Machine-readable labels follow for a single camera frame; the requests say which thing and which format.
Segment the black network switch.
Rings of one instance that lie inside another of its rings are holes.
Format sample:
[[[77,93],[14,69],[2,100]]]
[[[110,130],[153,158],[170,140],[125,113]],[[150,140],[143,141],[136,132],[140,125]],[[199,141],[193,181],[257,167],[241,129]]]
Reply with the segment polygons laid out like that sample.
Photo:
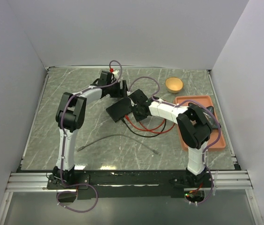
[[[131,100],[125,97],[106,108],[106,112],[114,122],[118,122],[132,112]]]

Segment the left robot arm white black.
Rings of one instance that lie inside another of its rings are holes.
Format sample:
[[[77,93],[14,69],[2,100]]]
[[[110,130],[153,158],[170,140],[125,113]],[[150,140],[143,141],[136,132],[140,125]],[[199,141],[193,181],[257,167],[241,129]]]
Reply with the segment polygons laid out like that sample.
[[[60,134],[59,156],[52,170],[53,178],[63,188],[71,188],[76,180],[75,142],[85,120],[87,104],[100,100],[106,95],[111,98],[124,98],[127,92],[126,80],[110,70],[102,71],[100,77],[84,90],[63,93],[55,116]]]

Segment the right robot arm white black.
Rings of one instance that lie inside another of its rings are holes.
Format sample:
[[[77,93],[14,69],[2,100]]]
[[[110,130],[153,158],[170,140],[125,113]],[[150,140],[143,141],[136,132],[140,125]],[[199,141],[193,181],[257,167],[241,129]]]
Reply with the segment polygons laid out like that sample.
[[[188,164],[181,184],[189,187],[199,186],[206,173],[205,151],[212,132],[203,109],[198,105],[177,106],[160,98],[148,98],[139,89],[128,98],[136,121],[156,116],[178,125],[182,140],[188,146]]]

